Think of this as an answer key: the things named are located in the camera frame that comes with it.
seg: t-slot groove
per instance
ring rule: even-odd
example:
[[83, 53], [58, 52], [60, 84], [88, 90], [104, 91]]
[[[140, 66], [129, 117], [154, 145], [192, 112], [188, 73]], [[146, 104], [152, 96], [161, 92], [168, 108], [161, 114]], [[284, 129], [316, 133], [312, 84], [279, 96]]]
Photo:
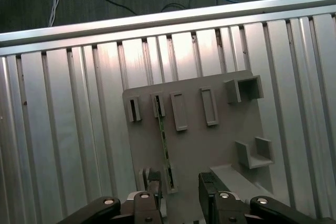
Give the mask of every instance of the t-slot groove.
[[288, 194], [289, 194], [289, 202], [291, 207], [296, 207], [295, 198], [294, 198], [294, 188], [293, 188], [293, 182], [291, 179], [291, 168], [289, 164], [289, 155], [288, 155], [288, 149], [287, 149], [287, 143], [286, 143], [286, 136], [285, 136], [285, 127], [283, 123], [283, 117], [280, 107], [280, 97], [279, 97], [279, 89], [278, 89], [278, 83], [276, 79], [275, 74], [275, 66], [274, 66], [274, 60], [272, 55], [272, 48], [271, 48], [271, 42], [269, 37], [269, 30], [268, 25], [264, 25], [264, 36], [265, 36], [265, 42], [266, 42], [266, 50], [268, 55], [268, 62], [269, 62], [269, 69], [271, 74], [271, 82], [273, 87], [273, 93], [274, 93], [274, 101], [275, 101], [275, 107], [277, 112], [277, 119], [279, 124], [279, 133], [280, 133], [280, 139], [281, 139], [281, 147], [282, 147], [282, 154], [283, 154], [283, 163], [285, 165], [285, 174], [286, 174], [286, 180], [287, 180], [287, 186], [288, 186]]
[[61, 199], [62, 215], [64, 218], [65, 216], [68, 216], [68, 210], [67, 210], [67, 204], [66, 204], [66, 199], [65, 199], [62, 167], [60, 164], [59, 148], [58, 148], [58, 142], [57, 142], [57, 137], [56, 137], [56, 124], [55, 124], [55, 116], [54, 116], [54, 110], [53, 110], [53, 107], [54, 107], [53, 100], [51, 98], [48, 60], [47, 60], [47, 55], [44, 53], [41, 54], [41, 57], [42, 57], [42, 67], [43, 67], [43, 73], [44, 73], [44, 82], [45, 82], [45, 88], [46, 88], [51, 137], [53, 141], [57, 179], [58, 179], [58, 185], [59, 185], [59, 194], [60, 194], [60, 199]]

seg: green circuit board strip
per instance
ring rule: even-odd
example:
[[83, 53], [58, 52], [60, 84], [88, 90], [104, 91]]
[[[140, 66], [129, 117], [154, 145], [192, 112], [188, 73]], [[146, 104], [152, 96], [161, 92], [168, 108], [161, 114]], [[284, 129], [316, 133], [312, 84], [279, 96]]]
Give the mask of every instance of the green circuit board strip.
[[171, 165], [170, 165], [170, 161], [169, 161], [167, 139], [166, 139], [166, 135], [164, 133], [163, 116], [162, 116], [162, 112], [161, 112], [160, 99], [159, 99], [158, 95], [155, 96], [155, 105], [156, 105], [156, 111], [158, 113], [157, 119], [159, 121], [163, 152], [164, 152], [166, 168], [167, 168], [167, 173], [168, 173], [168, 180], [169, 180], [170, 188], [174, 189], [173, 174], [172, 174], [172, 169], [171, 169]]

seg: bolt head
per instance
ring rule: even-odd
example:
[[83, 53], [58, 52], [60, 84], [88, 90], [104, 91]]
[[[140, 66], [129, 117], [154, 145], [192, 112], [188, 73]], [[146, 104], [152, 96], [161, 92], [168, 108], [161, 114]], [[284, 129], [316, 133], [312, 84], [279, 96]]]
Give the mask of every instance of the bolt head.
[[259, 198], [257, 199], [257, 201], [260, 203], [260, 204], [267, 204], [268, 201], [266, 199], [263, 199], [263, 198]]
[[221, 193], [220, 196], [224, 199], [228, 198], [229, 197], [229, 194], [227, 193]]
[[114, 202], [113, 199], [106, 199], [106, 200], [104, 201], [104, 204], [105, 204], [105, 205], [110, 205], [110, 204], [112, 204], [113, 202]]
[[146, 199], [146, 198], [149, 198], [149, 194], [142, 194], [142, 195], [140, 195], [140, 197], [143, 198], [143, 199]]

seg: metal screw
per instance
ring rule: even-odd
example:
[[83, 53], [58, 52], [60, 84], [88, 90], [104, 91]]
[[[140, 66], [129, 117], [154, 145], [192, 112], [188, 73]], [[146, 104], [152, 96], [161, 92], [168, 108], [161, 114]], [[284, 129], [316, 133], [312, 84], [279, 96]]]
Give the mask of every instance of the metal screw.
[[142, 195], [140, 195], [140, 197], [143, 198], [143, 199], [146, 199], [146, 198], [149, 198], [149, 194], [142, 194]]
[[221, 194], [220, 194], [220, 196], [221, 196], [222, 198], [225, 198], [225, 199], [226, 199], [226, 198], [228, 198], [228, 197], [229, 197], [229, 194], [226, 194], [226, 193], [221, 193]]
[[229, 218], [229, 221], [230, 221], [230, 222], [237, 222], [237, 219], [236, 219], [235, 217], [230, 217], [230, 218]]
[[266, 199], [263, 199], [263, 198], [259, 198], [257, 199], [257, 201], [260, 203], [260, 204], [267, 204], [268, 201]]
[[110, 205], [110, 204], [112, 204], [113, 202], [114, 202], [113, 199], [106, 199], [106, 200], [104, 201], [104, 204], [105, 204], [105, 205]]

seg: gray fixture board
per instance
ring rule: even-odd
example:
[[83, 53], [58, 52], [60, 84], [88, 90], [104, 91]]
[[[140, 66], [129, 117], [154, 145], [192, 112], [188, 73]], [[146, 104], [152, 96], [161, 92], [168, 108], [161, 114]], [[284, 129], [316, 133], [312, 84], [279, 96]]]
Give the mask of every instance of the gray fixture board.
[[[232, 164], [251, 183], [261, 185], [265, 182], [258, 181], [258, 173], [270, 176], [267, 167], [255, 169], [273, 163], [270, 142], [263, 139], [257, 102], [262, 92], [260, 77], [248, 70], [124, 91], [134, 173], [148, 167], [161, 171], [170, 223], [202, 218], [197, 177], [200, 172], [210, 172], [210, 167]], [[236, 102], [229, 99], [234, 96], [239, 97]], [[167, 182], [159, 118], [164, 125], [173, 190]]]

